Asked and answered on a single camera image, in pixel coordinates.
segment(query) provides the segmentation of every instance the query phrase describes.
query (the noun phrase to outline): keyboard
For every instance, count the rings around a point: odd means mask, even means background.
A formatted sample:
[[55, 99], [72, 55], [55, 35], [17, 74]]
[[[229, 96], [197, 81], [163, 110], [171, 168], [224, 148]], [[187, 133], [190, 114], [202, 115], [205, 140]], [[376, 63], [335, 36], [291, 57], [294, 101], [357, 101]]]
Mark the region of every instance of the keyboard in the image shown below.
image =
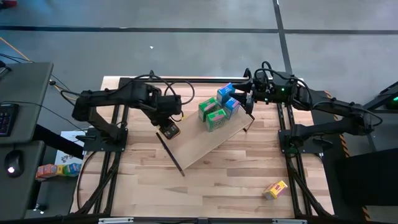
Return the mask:
[[18, 106], [15, 103], [0, 105], [0, 137], [11, 135], [12, 127], [18, 113]]

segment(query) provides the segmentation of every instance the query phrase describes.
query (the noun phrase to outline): wooden board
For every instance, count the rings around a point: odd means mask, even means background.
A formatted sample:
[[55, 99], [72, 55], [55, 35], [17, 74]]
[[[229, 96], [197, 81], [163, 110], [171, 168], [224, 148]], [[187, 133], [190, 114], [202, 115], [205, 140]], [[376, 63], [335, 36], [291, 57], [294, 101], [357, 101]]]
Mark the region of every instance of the wooden board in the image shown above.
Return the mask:
[[[118, 82], [119, 77], [105, 77], [102, 89], [117, 88]], [[174, 86], [182, 95], [182, 101], [190, 98], [188, 85]], [[186, 115], [196, 112], [198, 103], [214, 96], [222, 84], [194, 86], [197, 96], [183, 106]], [[98, 112], [110, 121], [113, 107], [98, 108]], [[156, 128], [141, 111], [130, 109], [129, 138], [119, 166], [112, 216], [293, 217], [289, 190], [277, 200], [267, 201], [261, 197], [261, 192], [278, 180], [289, 184], [277, 138], [276, 105], [257, 103], [253, 116], [256, 120], [248, 133], [239, 131], [185, 169], [182, 177], [155, 136]], [[296, 123], [312, 124], [309, 112], [294, 110], [294, 116]], [[103, 157], [100, 152], [93, 156], [82, 175], [82, 204], [98, 184]], [[323, 207], [333, 213], [321, 160], [311, 154], [302, 154], [302, 157], [309, 189]], [[304, 211], [300, 190], [298, 195]], [[75, 210], [76, 199], [71, 212]]]
[[181, 132], [178, 136], [170, 140], [161, 133], [160, 136], [184, 170], [251, 122], [252, 119], [240, 108], [223, 127], [209, 133], [198, 112], [194, 112], [177, 124]]

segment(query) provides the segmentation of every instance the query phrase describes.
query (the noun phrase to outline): wooden table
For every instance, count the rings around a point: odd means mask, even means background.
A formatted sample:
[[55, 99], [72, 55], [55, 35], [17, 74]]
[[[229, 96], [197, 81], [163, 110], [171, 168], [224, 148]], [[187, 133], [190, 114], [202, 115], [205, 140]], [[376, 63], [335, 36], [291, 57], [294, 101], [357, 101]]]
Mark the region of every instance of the wooden table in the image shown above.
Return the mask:
[[[119, 78], [104, 77], [101, 88], [117, 88]], [[155, 85], [164, 90], [164, 85]], [[184, 113], [194, 113], [198, 103], [215, 96], [221, 86], [223, 84], [194, 84], [196, 97], [183, 106]], [[176, 84], [174, 89], [182, 101], [192, 94], [186, 84]], [[112, 106], [98, 108], [98, 112], [111, 121]], [[240, 131], [185, 169], [182, 177], [156, 137], [156, 128], [143, 112], [130, 109], [129, 137], [119, 166], [112, 216], [293, 217], [289, 190], [277, 200], [267, 201], [261, 196], [267, 186], [278, 180], [289, 184], [285, 157], [280, 153], [277, 138], [280, 128], [276, 105], [258, 103], [253, 116], [256, 120], [248, 133]], [[296, 123], [312, 124], [310, 112], [295, 110], [294, 116]], [[103, 157], [100, 152], [93, 156], [83, 173], [81, 204], [98, 185]], [[333, 213], [321, 160], [312, 154], [302, 154], [302, 157], [309, 189], [326, 211]], [[298, 186], [297, 189], [304, 211], [302, 193]], [[107, 192], [105, 189], [102, 209]], [[76, 198], [71, 212], [75, 210]]]

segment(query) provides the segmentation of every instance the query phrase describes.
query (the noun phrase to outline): colorful box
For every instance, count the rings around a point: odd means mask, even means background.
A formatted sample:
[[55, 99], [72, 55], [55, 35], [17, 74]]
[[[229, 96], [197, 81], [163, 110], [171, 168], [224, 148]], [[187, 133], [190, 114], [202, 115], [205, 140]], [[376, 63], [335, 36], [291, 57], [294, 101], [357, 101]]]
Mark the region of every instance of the colorful box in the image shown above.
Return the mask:
[[234, 115], [240, 107], [240, 102], [235, 100], [234, 98], [230, 98], [224, 106], [224, 111], [226, 113], [226, 119], [231, 119], [232, 115]]
[[220, 88], [217, 90], [217, 101], [221, 106], [224, 106], [224, 104], [231, 98], [229, 96], [230, 93], [234, 93], [235, 88], [232, 87], [232, 83], [228, 83], [226, 86], [223, 88]]
[[226, 121], [226, 114], [223, 109], [212, 112], [206, 117], [206, 127], [209, 132], [224, 126]]
[[287, 185], [285, 184], [285, 182], [283, 182], [283, 180], [281, 180], [266, 188], [262, 195], [267, 200], [274, 200], [277, 199], [286, 188]]
[[65, 165], [57, 165], [57, 175], [65, 175], [65, 173], [63, 172], [63, 167], [65, 167]]
[[211, 97], [210, 99], [202, 102], [199, 104], [199, 110], [198, 110], [198, 115], [199, 118], [205, 122], [206, 121], [206, 116], [210, 114], [211, 112], [216, 111], [219, 108], [219, 104], [214, 99], [214, 97]]
[[37, 168], [37, 172], [36, 172], [36, 176], [35, 176], [36, 180], [38, 180], [38, 181], [45, 180], [45, 178], [42, 177], [43, 176], [43, 170], [44, 170], [43, 166], [40, 166], [40, 167]]
[[44, 165], [42, 177], [49, 178], [57, 175], [57, 165], [47, 164]]
[[77, 175], [79, 175], [80, 169], [81, 164], [72, 163], [63, 167], [63, 173], [69, 177], [76, 177]]

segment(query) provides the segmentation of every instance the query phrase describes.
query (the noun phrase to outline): yellow box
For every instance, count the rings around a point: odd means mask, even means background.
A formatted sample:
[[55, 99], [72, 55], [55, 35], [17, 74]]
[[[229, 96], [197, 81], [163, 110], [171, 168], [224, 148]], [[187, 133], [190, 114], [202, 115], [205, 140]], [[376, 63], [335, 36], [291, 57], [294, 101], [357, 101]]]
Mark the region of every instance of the yellow box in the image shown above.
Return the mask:
[[63, 173], [63, 167], [64, 167], [65, 165], [57, 165], [57, 175], [65, 175], [64, 173]]
[[277, 199], [286, 188], [287, 185], [281, 180], [266, 188], [262, 194], [267, 200], [274, 200]]

